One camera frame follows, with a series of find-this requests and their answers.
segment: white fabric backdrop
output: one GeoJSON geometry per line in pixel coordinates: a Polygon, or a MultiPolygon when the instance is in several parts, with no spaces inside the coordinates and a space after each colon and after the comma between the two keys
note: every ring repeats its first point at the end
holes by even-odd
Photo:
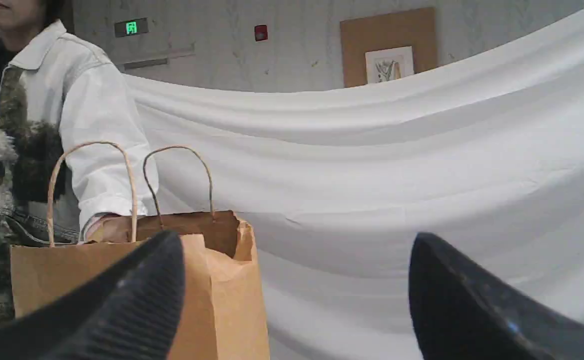
{"type": "MultiPolygon", "coordinates": [[[[129,77],[155,148],[187,144],[254,226],[275,360],[417,360],[410,248],[434,231],[584,321],[584,11],[405,79],[305,93],[129,77]]],[[[193,156],[165,210],[205,209],[193,156]]]]}

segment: framed picture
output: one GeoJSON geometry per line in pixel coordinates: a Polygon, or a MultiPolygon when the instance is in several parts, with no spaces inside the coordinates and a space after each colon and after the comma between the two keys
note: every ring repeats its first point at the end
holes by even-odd
{"type": "Polygon", "coordinates": [[[411,46],[388,48],[365,53],[367,84],[390,82],[414,75],[411,46]]]}

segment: wooden frame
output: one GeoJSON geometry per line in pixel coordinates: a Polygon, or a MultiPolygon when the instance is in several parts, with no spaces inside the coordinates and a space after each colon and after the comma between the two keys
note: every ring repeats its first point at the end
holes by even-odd
{"type": "Polygon", "coordinates": [[[433,7],[345,20],[340,23],[340,36],[347,88],[367,84],[365,53],[370,51],[411,46],[415,73],[438,67],[433,7]]]}

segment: brown paper bag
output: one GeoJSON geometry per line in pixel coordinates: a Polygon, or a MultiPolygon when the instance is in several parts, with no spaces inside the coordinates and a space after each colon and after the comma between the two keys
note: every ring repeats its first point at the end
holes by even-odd
{"type": "Polygon", "coordinates": [[[10,248],[11,284],[16,316],[22,317],[52,303],[59,297],[95,278],[112,264],[134,251],[141,244],[136,241],[136,208],[136,188],[131,166],[127,159],[127,154],[120,146],[108,141],[93,141],[66,151],[56,163],[49,183],[47,196],[49,247],[12,246],[10,248]],[[97,143],[114,146],[123,153],[130,179],[132,199],[134,199],[130,221],[130,242],[124,244],[98,243],[56,247],[54,245],[52,197],[61,164],[70,153],[84,146],[97,143]]]}
{"type": "MultiPolygon", "coordinates": [[[[169,360],[269,360],[267,318],[258,267],[257,248],[250,224],[231,211],[214,211],[212,178],[210,212],[150,216],[139,220],[138,239],[160,230],[180,235],[203,234],[185,241],[185,306],[169,360]]],[[[152,195],[157,211],[158,202],[152,195]]]]}

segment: green exit sign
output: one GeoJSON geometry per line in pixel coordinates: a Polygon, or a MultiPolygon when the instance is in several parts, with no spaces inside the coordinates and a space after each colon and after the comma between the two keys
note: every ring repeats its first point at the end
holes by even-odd
{"type": "Polygon", "coordinates": [[[114,35],[117,38],[147,34],[148,32],[150,30],[147,25],[147,18],[137,18],[136,20],[122,21],[114,24],[114,35]]]}

